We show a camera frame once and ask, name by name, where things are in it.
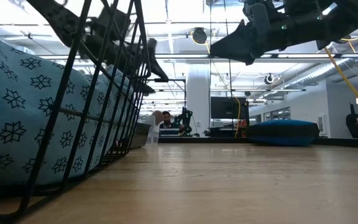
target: monitor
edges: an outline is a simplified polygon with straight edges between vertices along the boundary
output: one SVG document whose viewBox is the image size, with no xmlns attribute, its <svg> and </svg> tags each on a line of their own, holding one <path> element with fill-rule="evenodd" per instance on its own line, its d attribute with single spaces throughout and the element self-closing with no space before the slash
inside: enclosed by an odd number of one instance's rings
<svg viewBox="0 0 358 224">
<path fill-rule="evenodd" d="M 248 119 L 247 98 L 237 98 L 240 101 L 240 119 Z M 211 118 L 212 119 L 237 119 L 239 103 L 231 97 L 211 97 Z"/>
</svg>

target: metal wire frame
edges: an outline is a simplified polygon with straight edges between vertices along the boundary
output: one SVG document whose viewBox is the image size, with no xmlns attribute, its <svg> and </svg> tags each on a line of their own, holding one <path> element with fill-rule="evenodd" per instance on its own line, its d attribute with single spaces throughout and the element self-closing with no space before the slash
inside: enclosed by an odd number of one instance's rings
<svg viewBox="0 0 358 224">
<path fill-rule="evenodd" d="M 109 7 L 107 5 L 106 0 L 101 0 L 102 3 L 104 4 L 105 8 L 110 9 L 110 11 L 109 11 L 110 18 L 109 18 L 108 24 L 106 26 L 107 30 L 104 34 L 103 43 L 102 43 L 102 46 L 101 46 L 101 49 L 99 51 L 99 55 L 97 58 L 89 51 L 89 49 L 86 47 L 85 43 L 81 40 L 81 36 L 82 36 L 83 30 L 85 28 L 86 17 L 88 15 L 88 11 L 90 9 L 91 1 L 92 0 L 84 1 L 84 5 L 83 5 L 81 16 L 80 16 L 80 23 L 78 25 L 76 33 L 74 34 L 73 43 L 71 45 L 68 60 L 66 62 L 66 66 L 63 71 L 62 79 L 61 79 L 60 85 L 58 87 L 55 101 L 54 101 L 54 104 L 50 106 L 52 109 L 52 112 L 50 114 L 50 118 L 49 118 L 47 126 L 45 128 L 44 138 L 42 139 L 40 148 L 37 152 L 37 156 L 35 158 L 35 163 L 34 163 L 34 168 L 32 169 L 32 172 L 30 173 L 29 180 L 27 181 L 25 189 L 23 189 L 23 191 L 20 193 L 22 199 L 21 199 L 21 203 L 19 205 L 19 209 L 14 213 L 0 215 L 0 222 L 2 222 L 2 223 L 14 222 L 15 220 L 23 217 L 25 214 L 33 212 L 34 210 L 42 207 L 49 201 L 58 197 L 60 194 L 66 192 L 67 190 L 70 190 L 72 187 L 81 183 L 85 179 L 91 177 L 93 174 L 96 173 L 95 171 L 100 170 L 102 168 L 103 162 L 105 162 L 104 165 L 109 164 L 110 162 L 113 162 L 116 159 L 118 159 L 122 156 L 125 156 L 129 152 L 129 147 L 131 146 L 133 133 L 135 131 L 135 123 L 137 121 L 137 117 L 139 116 L 140 106 L 142 104 L 142 99 L 143 99 L 143 93 L 141 93 L 141 91 L 142 91 L 143 86 L 146 83 L 146 79 L 148 77 L 150 77 L 150 75 L 151 75 L 149 49 L 147 47 L 147 38 L 146 38 L 146 32 L 145 32 L 145 25 L 144 25 L 143 13 L 142 13 L 141 1 L 140 0 L 131 0 L 129 7 L 128 7 L 127 15 L 131 14 L 133 5 L 135 6 L 136 14 L 137 14 L 137 19 L 135 21 L 135 27 L 134 27 L 134 31 L 132 33 L 132 40 L 131 40 L 129 49 L 132 49 L 132 46 L 135 42 L 136 30 L 138 27 L 140 30 L 140 36 L 139 36 L 139 40 L 137 41 L 138 51 L 136 52 L 135 60 L 134 60 L 134 62 L 130 61 L 130 59 L 127 60 L 126 66 L 124 69 L 122 82 L 120 83 L 120 85 L 118 85 L 117 83 L 114 82 L 114 77 L 116 76 L 116 73 L 117 73 L 117 67 L 114 67 L 114 69 L 112 71 L 112 75 L 109 75 L 109 73 L 102 67 L 102 61 L 103 61 L 104 54 L 106 52 L 107 44 L 109 42 L 109 38 L 110 38 L 109 34 L 111 33 L 111 29 L 117 30 L 117 24 L 114 21 L 114 15 L 117 10 L 117 5 L 118 5 L 119 0 L 115 0 L 112 7 Z M 129 16 L 127 16 L 125 23 L 129 24 Z M 126 32 L 127 32 L 126 30 L 122 30 L 119 35 L 120 44 L 119 44 L 119 51 L 117 54 L 118 57 L 116 57 L 116 61 L 114 64 L 117 64 L 117 62 L 119 61 L 119 59 L 121 57 L 121 52 L 124 52 L 124 54 L 127 54 L 127 55 L 130 54 L 130 52 L 128 52 L 125 49 L 125 45 L 124 45 L 124 39 L 126 36 Z M 61 108 L 63 97 L 65 95 L 64 94 L 65 89 L 68 85 L 70 73 L 73 68 L 73 63 L 74 63 L 74 60 L 76 57 L 76 53 L 79 48 L 81 48 L 84 51 L 84 53 L 96 65 L 94 75 L 93 75 L 93 78 L 91 81 L 91 86 L 89 88 L 88 97 L 85 102 L 85 106 L 83 108 L 82 113 Z M 137 65 L 140 67 L 137 70 L 132 69 L 132 71 L 133 71 L 132 74 L 127 75 L 128 67 L 129 66 L 137 66 Z M 106 93 L 106 99 L 103 104 L 102 112 L 101 112 L 100 116 L 97 118 L 97 117 L 88 116 L 88 111 L 90 108 L 92 95 L 94 93 L 94 89 L 95 89 L 96 82 L 97 82 L 98 75 L 99 75 L 100 71 L 102 71 L 102 73 L 105 76 L 107 76 L 107 78 L 110 80 L 110 82 L 108 85 L 108 90 Z M 122 90 L 123 86 L 124 86 L 125 77 L 127 77 L 127 76 L 129 77 L 129 86 L 131 86 L 132 82 L 133 82 L 133 85 L 132 85 L 133 89 L 137 90 L 136 92 L 134 92 L 131 95 L 131 97 L 128 97 L 130 88 L 127 88 L 127 91 L 125 93 Z M 112 118 L 110 120 L 104 120 L 104 115 L 106 112 L 107 104 L 109 101 L 109 96 L 112 91 L 113 85 L 118 89 L 118 91 L 117 91 L 118 95 L 122 96 L 122 97 L 119 97 L 119 99 L 116 100 Z M 126 110 L 127 116 L 126 116 L 125 120 L 123 121 L 122 119 L 123 119 L 125 110 L 122 110 L 119 115 L 119 121 L 117 123 L 115 123 L 114 118 L 117 115 L 117 109 L 118 109 L 119 102 L 121 101 L 121 98 L 124 100 L 123 108 L 125 108 L 126 105 L 128 104 L 128 109 Z M 63 175 L 62 182 L 58 186 L 57 190 L 40 191 L 35 186 L 36 180 L 37 180 L 37 177 L 38 177 L 41 165 L 42 165 L 42 161 L 44 160 L 46 150 L 48 148 L 48 141 L 50 139 L 53 128 L 55 126 L 57 116 L 61 112 L 70 113 L 75 116 L 81 117 L 80 123 L 78 125 L 78 129 L 77 129 L 77 132 L 76 132 L 76 135 L 74 138 L 73 147 L 70 151 L 70 156 L 68 158 L 68 162 L 67 162 L 67 166 L 66 166 L 67 169 L 65 170 L 65 173 Z M 99 135 L 102 123 L 109 123 L 107 138 L 104 142 L 103 152 L 101 154 L 101 158 L 100 158 L 97 168 L 94 170 L 89 170 L 91 158 L 93 156 L 93 152 L 96 147 L 96 141 L 94 141 L 91 146 L 91 150 L 89 152 L 89 157 L 86 162 L 84 174 L 80 177 L 75 177 L 74 179 L 69 179 L 71 167 L 72 167 L 72 164 L 74 161 L 74 157 L 76 154 L 76 150 L 77 150 L 77 147 L 78 147 L 78 144 L 80 141 L 80 136 L 82 134 L 82 130 L 84 128 L 86 119 L 93 119 L 93 120 L 98 121 L 98 125 L 96 127 L 96 131 L 94 134 L 94 137 L 96 139 Z M 117 140 L 120 127 L 122 127 L 121 139 Z M 105 151 L 107 150 L 107 142 L 109 140 L 108 137 L 109 137 L 113 128 L 116 128 L 116 130 L 117 130 L 114 135 L 113 142 L 115 143 L 116 141 L 118 141 L 119 144 L 113 144 L 113 146 L 110 149 L 108 149 L 109 153 L 107 154 L 106 159 L 105 159 L 104 154 L 105 154 Z M 34 195 L 43 195 L 46 197 L 44 199 L 42 199 L 41 201 L 29 206 L 30 198 L 31 198 L 31 196 L 34 196 Z"/>
</svg>

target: snowflake pattern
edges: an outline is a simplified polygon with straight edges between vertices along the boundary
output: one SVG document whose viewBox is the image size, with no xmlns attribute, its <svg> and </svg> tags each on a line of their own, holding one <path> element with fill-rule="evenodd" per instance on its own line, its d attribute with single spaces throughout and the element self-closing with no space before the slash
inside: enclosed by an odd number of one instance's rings
<svg viewBox="0 0 358 224">
<path fill-rule="evenodd" d="M 52 97 L 46 98 L 44 100 L 40 100 L 40 106 L 38 107 L 38 109 L 42 110 L 42 112 L 44 112 L 46 116 L 49 116 L 50 113 L 52 112 L 52 109 L 49 106 L 53 104 L 54 101 Z"/>
<path fill-rule="evenodd" d="M 84 147 L 87 139 L 88 138 L 86 137 L 86 133 L 82 133 L 80 136 L 80 141 L 78 142 L 78 148 L 81 149 L 82 147 Z"/>
<path fill-rule="evenodd" d="M 92 143 L 93 143 L 93 138 L 94 138 L 94 136 L 92 136 L 91 139 L 89 140 L 89 146 L 91 146 L 91 147 L 92 147 Z"/>
<path fill-rule="evenodd" d="M 89 92 L 90 92 L 90 86 L 82 86 L 81 96 L 84 100 L 87 99 Z"/>
<path fill-rule="evenodd" d="M 64 66 L 64 65 L 60 65 L 59 63 L 56 63 L 56 62 L 54 62 L 52 65 L 54 65 L 54 66 L 60 68 L 61 70 L 65 69 L 65 66 Z"/>
<path fill-rule="evenodd" d="M 109 108 L 110 103 L 111 103 L 111 99 L 109 98 L 109 101 L 107 102 L 107 108 Z"/>
<path fill-rule="evenodd" d="M 82 163 L 84 163 L 84 160 L 82 159 L 81 156 L 75 159 L 74 166 L 73 166 L 75 172 L 78 172 L 79 170 L 82 169 Z"/>
<path fill-rule="evenodd" d="M 40 131 L 38 132 L 37 136 L 34 138 L 34 140 L 35 140 L 35 141 L 37 142 L 37 144 L 38 144 L 38 147 L 41 146 L 41 141 L 42 141 L 42 138 L 44 138 L 44 135 L 45 135 L 45 130 L 41 128 Z M 49 143 L 50 143 L 50 140 L 52 140 L 52 137 L 53 137 L 54 135 L 55 135 L 54 133 L 52 133 L 52 134 L 50 135 Z"/>
<path fill-rule="evenodd" d="M 88 117 L 86 117 L 86 120 L 85 120 L 85 124 L 89 124 L 90 123 L 90 119 Z"/>
<path fill-rule="evenodd" d="M 53 165 L 52 170 L 54 174 L 57 174 L 59 172 L 64 172 L 67 166 L 67 159 L 66 157 L 63 157 L 61 159 L 58 159 L 56 163 Z"/>
<path fill-rule="evenodd" d="M 104 93 L 99 93 L 99 96 L 98 96 L 98 103 L 99 103 L 99 106 L 103 105 L 104 103 Z"/>
<path fill-rule="evenodd" d="M 5 123 L 5 128 L 0 132 L 0 140 L 4 141 L 4 144 L 13 141 L 19 142 L 26 131 L 20 121 Z"/>
<path fill-rule="evenodd" d="M 17 50 L 13 47 L 11 47 L 11 52 L 14 52 L 15 54 L 18 54 L 18 55 L 24 55 L 24 52 L 21 51 L 21 50 Z"/>
<path fill-rule="evenodd" d="M 10 154 L 0 156 L 0 169 L 5 169 L 14 162 Z"/>
<path fill-rule="evenodd" d="M 121 97 L 122 97 L 122 93 L 116 93 L 116 99 L 121 99 Z"/>
<path fill-rule="evenodd" d="M 17 76 L 4 62 L 1 62 L 0 69 L 4 71 L 4 73 L 7 75 L 7 78 L 17 81 L 17 77 L 19 76 Z"/>
<path fill-rule="evenodd" d="M 85 75 L 85 78 L 92 83 L 93 75 Z M 99 80 L 96 81 L 96 86 L 100 85 Z"/>
<path fill-rule="evenodd" d="M 97 113 L 97 114 L 96 114 L 96 117 L 99 118 L 99 117 L 100 117 L 100 113 Z M 99 121 L 93 120 L 93 123 L 94 123 L 94 126 L 95 126 L 95 128 L 96 128 L 96 127 L 98 126 Z"/>
<path fill-rule="evenodd" d="M 96 156 L 96 159 L 94 161 L 94 164 L 98 164 L 99 163 L 99 160 L 100 160 L 100 154 L 98 154 L 98 156 Z"/>
<path fill-rule="evenodd" d="M 51 80 L 52 80 L 51 78 L 40 75 L 38 77 L 31 78 L 30 86 L 34 86 L 35 88 L 38 88 L 41 90 L 46 87 L 51 87 L 51 85 L 50 85 Z"/>
<path fill-rule="evenodd" d="M 25 68 L 28 68 L 29 70 L 33 70 L 37 67 L 41 67 L 41 60 L 38 60 L 36 58 L 27 58 L 27 59 L 21 59 L 22 63 L 20 66 L 23 66 Z"/>
<path fill-rule="evenodd" d="M 23 99 L 21 96 L 19 96 L 17 91 L 6 89 L 6 93 L 5 93 L 5 96 L 3 97 L 3 99 L 6 100 L 7 103 L 11 105 L 12 109 L 13 108 L 25 109 L 25 107 L 24 107 L 25 99 Z"/>
<path fill-rule="evenodd" d="M 67 84 L 67 88 L 66 88 L 66 94 L 74 94 L 74 84 L 73 82 L 68 79 L 68 84 Z"/>
<path fill-rule="evenodd" d="M 99 147 L 102 147 L 104 143 L 104 135 L 100 136 L 99 138 Z"/>
<path fill-rule="evenodd" d="M 76 111 L 73 104 L 66 105 L 66 109 Z M 65 115 L 66 115 L 67 121 L 71 121 L 71 120 L 75 119 L 75 116 L 73 114 L 65 113 Z"/>
<path fill-rule="evenodd" d="M 66 131 L 63 133 L 62 138 L 60 139 L 60 144 L 63 148 L 67 146 L 71 146 L 71 140 L 73 139 L 73 135 L 71 131 Z"/>
<path fill-rule="evenodd" d="M 103 83 L 106 85 L 106 86 L 109 86 L 109 82 L 107 80 L 103 80 Z"/>
<path fill-rule="evenodd" d="M 41 163 L 41 167 L 44 166 L 47 162 L 43 161 Z M 24 166 L 22 166 L 22 169 L 26 174 L 32 171 L 32 168 L 34 167 L 35 159 L 30 159 L 28 162 L 25 163 Z"/>
<path fill-rule="evenodd" d="M 7 56 L 5 55 L 5 53 L 1 49 L 0 49 L 0 54 L 5 60 L 7 60 Z"/>
</svg>

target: ductwork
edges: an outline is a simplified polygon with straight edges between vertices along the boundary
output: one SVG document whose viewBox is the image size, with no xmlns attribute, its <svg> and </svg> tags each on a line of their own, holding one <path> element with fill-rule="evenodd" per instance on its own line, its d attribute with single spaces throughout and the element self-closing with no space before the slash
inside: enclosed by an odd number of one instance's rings
<svg viewBox="0 0 358 224">
<path fill-rule="evenodd" d="M 358 45 L 355 47 L 355 50 L 358 53 Z M 345 52 L 345 54 L 351 53 L 353 53 L 352 50 L 348 50 L 347 52 Z M 347 70 L 349 69 L 349 67 L 352 68 L 356 64 L 356 61 L 353 58 L 344 58 L 336 60 L 336 63 L 342 70 Z M 299 84 L 309 85 L 311 83 L 316 83 L 318 81 L 324 80 L 325 78 L 335 74 L 337 74 L 337 70 L 332 63 L 322 63 L 299 74 L 296 78 L 293 78 L 289 82 L 287 81 L 284 86 L 279 87 L 290 88 Z"/>
</svg>

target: blue bean bag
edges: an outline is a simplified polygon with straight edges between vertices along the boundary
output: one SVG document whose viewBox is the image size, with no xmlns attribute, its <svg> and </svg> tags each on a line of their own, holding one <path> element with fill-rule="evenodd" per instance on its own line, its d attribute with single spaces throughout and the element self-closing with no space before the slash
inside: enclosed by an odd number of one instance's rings
<svg viewBox="0 0 358 224">
<path fill-rule="evenodd" d="M 297 120 L 266 121 L 246 129 L 251 141 L 276 146 L 307 146 L 318 136 L 316 123 Z"/>
<path fill-rule="evenodd" d="M 63 65 L 21 52 L 0 41 L 0 185 L 21 185 L 28 180 L 51 113 L 48 106 L 56 97 L 63 69 Z M 112 65 L 106 70 L 111 75 Z M 82 111 L 91 79 L 91 75 L 82 75 L 72 70 L 62 108 Z M 114 82 L 120 85 L 121 80 L 122 73 L 117 71 Z M 98 77 L 89 115 L 97 117 L 100 115 L 108 84 L 109 80 L 104 75 Z M 128 85 L 129 81 L 125 79 L 124 92 Z M 117 88 L 113 85 L 105 120 L 111 119 L 114 104 L 120 97 L 117 95 Z M 119 120 L 123 102 L 124 100 L 119 101 L 115 122 Z M 78 116 L 59 113 L 37 178 L 38 185 L 62 181 L 64 171 L 68 168 L 67 161 L 79 122 Z M 96 121 L 86 120 L 70 177 L 84 173 L 93 141 L 97 141 L 97 145 L 91 158 L 90 169 L 98 164 L 108 124 L 103 123 L 98 138 L 94 139 L 96 125 Z M 113 128 L 108 149 L 112 146 L 116 131 L 116 128 Z"/>
</svg>

